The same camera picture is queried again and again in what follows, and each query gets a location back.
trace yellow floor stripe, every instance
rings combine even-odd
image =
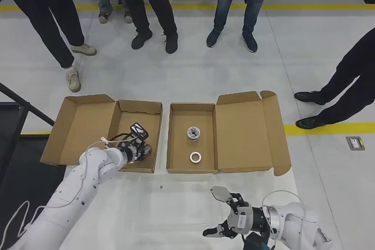
[[[287,136],[317,136],[322,134],[375,134],[375,122],[338,123],[312,130],[299,129],[294,124],[284,125],[284,128]],[[22,135],[28,134],[50,134],[50,131],[22,133]]]
[[[173,9],[215,9],[216,4],[172,4]],[[115,4],[115,9],[121,9],[122,6]],[[245,4],[232,4],[231,9],[245,9]],[[76,9],[80,11],[96,11],[99,7],[95,4],[77,5]],[[264,4],[264,10],[303,10],[303,11],[363,11],[375,10],[375,4]],[[19,11],[16,5],[0,5],[0,11]]]

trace label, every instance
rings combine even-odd
[[[353,148],[360,148],[357,139],[350,139]]]
[[[239,220],[237,221],[237,228],[244,229],[246,225],[246,215],[239,215]]]

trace robotic arm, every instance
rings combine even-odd
[[[318,226],[318,215],[308,207],[303,221],[301,203],[258,208],[252,207],[240,194],[230,193],[225,187],[214,186],[211,193],[216,200],[230,206],[231,213],[222,224],[204,230],[204,237],[234,239],[242,234],[244,250],[269,250],[267,243],[270,237],[293,250],[329,250],[332,247],[332,241]]]
[[[145,143],[149,134],[138,123],[131,126],[130,134],[121,135],[125,137],[117,147],[92,147],[81,155],[80,165],[58,186],[43,212],[26,225],[26,232],[10,250],[58,250],[92,203],[98,185],[127,163],[142,161],[150,154],[151,146]]]

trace open cardboard box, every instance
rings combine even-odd
[[[146,142],[151,145],[152,152],[144,161],[128,164],[121,171],[153,173],[162,114],[160,102],[115,101],[105,94],[66,97],[41,162],[78,164],[80,155],[102,136],[111,139],[117,134],[130,133],[131,125],[139,123],[149,133]],[[104,144],[95,146],[104,148]]]
[[[169,114],[169,173],[267,171],[281,176],[291,168],[278,98],[272,91],[218,97],[217,104],[172,103]],[[197,141],[187,130],[200,129]],[[199,163],[190,154],[199,152]]]

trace small cylindrical object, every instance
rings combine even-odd
[[[187,136],[191,141],[197,141],[200,136],[200,129],[198,127],[190,127],[187,129]]]

